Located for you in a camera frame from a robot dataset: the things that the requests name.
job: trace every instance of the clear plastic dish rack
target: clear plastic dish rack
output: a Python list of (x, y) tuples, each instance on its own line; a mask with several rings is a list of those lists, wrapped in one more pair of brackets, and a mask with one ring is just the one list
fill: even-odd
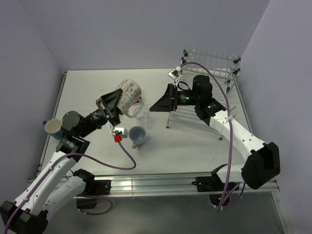
[[(189, 61), (198, 62), (204, 65), (214, 75), (220, 83), (223, 91), (228, 95), (236, 83), (236, 77), (240, 71), (240, 58), (235, 55), (219, 55), (218, 53), (207, 53), (197, 49), (183, 50), (181, 64)], [(193, 78), (196, 75), (207, 75), (204, 69), (196, 65), (186, 65), (182, 68), (182, 78), (192, 89)], [(213, 97), (226, 107), (225, 98), (217, 86), (216, 82), (211, 78), (210, 83), (213, 85)], [(192, 128), (200, 131), (210, 132), (222, 137), (215, 129), (207, 126), (202, 120), (198, 118), (193, 106), (179, 106), (176, 111), (170, 112), (167, 120), (166, 128)]]

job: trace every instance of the white mug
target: white mug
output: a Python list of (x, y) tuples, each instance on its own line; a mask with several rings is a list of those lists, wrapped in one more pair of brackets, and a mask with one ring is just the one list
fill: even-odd
[[(122, 95), (117, 105), (118, 109), (127, 117), (134, 118), (143, 107), (143, 101), (140, 99), (140, 95), (142, 94), (140, 86), (131, 79), (124, 79), (117, 89), (122, 89)], [(135, 113), (131, 116), (129, 115), (129, 108), (135, 102), (139, 102), (140, 107), (139, 110), (135, 111)]]

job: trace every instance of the white wall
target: white wall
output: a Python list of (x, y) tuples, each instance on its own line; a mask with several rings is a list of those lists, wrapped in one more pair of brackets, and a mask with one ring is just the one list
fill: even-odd
[(280, 147), (281, 195), (296, 233), (312, 227), (312, 1), (271, 0), (243, 57), (256, 134)]
[[(0, 203), (34, 176), (61, 72), (18, 0), (0, 1)], [(3, 223), (0, 222), (0, 233)]]
[(65, 70), (176, 67), (185, 45), (242, 55), (269, 0), (20, 0)]

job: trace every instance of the cable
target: cable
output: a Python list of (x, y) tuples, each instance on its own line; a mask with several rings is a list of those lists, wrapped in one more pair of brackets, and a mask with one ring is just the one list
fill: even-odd
[(242, 188), (242, 191), (240, 192), (240, 194), (239, 194), (239, 196), (238, 196), (238, 199), (236, 199), (236, 201), (233, 202), (232, 204), (225, 206), (224, 208), (229, 208), (229, 207), (235, 205), (235, 204), (242, 198), (243, 192), (244, 192), (244, 190), (245, 190), (245, 186), (246, 186), (246, 183), (244, 183), (243, 188)]
[[(125, 168), (125, 167), (116, 167), (116, 166), (112, 166), (109, 165), (107, 163), (101, 162), (99, 160), (97, 160), (94, 157), (91, 157), (89, 155), (85, 155), (85, 154), (81, 154), (81, 153), (69, 153), (66, 155), (63, 155), (61, 157), (59, 157), (57, 160), (55, 160), (55, 162), (50, 166), (50, 168), (55, 168), (55, 166), (62, 161), (64, 158), (70, 157), (70, 156), (82, 156), (82, 157), (86, 157), (88, 159), (91, 159), (101, 165), (110, 167), (110, 168), (114, 168), (114, 169), (119, 169), (119, 170), (132, 170), (135, 167), (137, 167), (137, 163), (136, 161), (133, 159), (133, 157), (125, 150), (125, 148), (122, 146), (122, 144), (120, 142), (118, 142), (119, 146), (122, 148), (122, 150), (126, 153), (126, 155), (131, 159), (131, 161), (133, 162), (133, 166), (129, 167), (129, 168)], [(20, 203), (20, 205), (14, 210), (14, 212), (12, 213), (12, 215), (10, 216), (9, 220), (7, 221), (5, 228), (4, 228), (4, 234), (8, 233), (9, 227), (12, 223), (13, 218), (15, 217), (15, 215), (17, 214), (17, 212), (23, 207), (23, 205), (25, 205), (26, 201), (28, 201), (31, 197), (31, 195), (37, 190), (37, 188), (40, 186), (40, 184), (43, 183), (43, 181), (47, 178), (47, 176), (50, 174), (51, 170), (47, 170), (44, 175), (39, 179), (39, 181), (37, 182), (37, 184), (34, 185), (34, 187), (32, 188), (32, 190), (26, 195), (26, 197), (24, 198), (24, 200)]]
[[(182, 68), (183, 66), (188, 65), (188, 64), (194, 64), (194, 65), (197, 65), (197, 66), (201, 67), (202, 69), (204, 69), (214, 79), (214, 81), (216, 82), (217, 86), (219, 87), (219, 89), (221, 90), (221, 92), (222, 92), (222, 94), (223, 94), (223, 96), (225, 98), (228, 117), (230, 117), (231, 113), (230, 113), (229, 100), (226, 97), (225, 92), (223, 91), (221, 85), (219, 84), (219, 82), (217, 81), (215, 76), (206, 67), (204, 67), (203, 65), (201, 65), (198, 62), (186, 62), (184, 64), (181, 64), (180, 67)], [(225, 201), (224, 197), (226, 196), (226, 190), (228, 188), (229, 180), (230, 180), (230, 172), (231, 172), (231, 164), (232, 164), (232, 150), (233, 150), (233, 125), (232, 125), (231, 119), (229, 119), (229, 125), (230, 125), (230, 146), (229, 146), (228, 169), (227, 169), (226, 179), (225, 179), (224, 188), (223, 188), (223, 192), (222, 192), (222, 196), (221, 196), (221, 201), (220, 201), (220, 203), (218, 205), (218, 208), (216, 210), (217, 212), (219, 212), (221, 210), (222, 204)]]
[(104, 196), (89, 196), (89, 195), (85, 195), (84, 197), (87, 197), (87, 198), (96, 198), (96, 199), (104, 199), (106, 201), (108, 201), (110, 203), (110, 207), (106, 210), (106, 211), (103, 211), (103, 212), (100, 212), (100, 213), (90, 213), (90, 212), (86, 212), (84, 210), (79, 210), (80, 212), (84, 213), (85, 215), (103, 215), (103, 214), (106, 214), (108, 212), (110, 212), (113, 208), (113, 202), (111, 199), (107, 198), (107, 197), (104, 197)]

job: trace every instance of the white clip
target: white clip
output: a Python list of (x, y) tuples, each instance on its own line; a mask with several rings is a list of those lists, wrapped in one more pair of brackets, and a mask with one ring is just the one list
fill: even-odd
[(232, 119), (232, 118), (234, 118), (233, 116), (229, 116), (228, 118), (227, 118), (227, 120), (226, 121), (224, 121), (223, 123), (227, 123), (227, 122), (229, 122), (229, 120), (230, 119)]

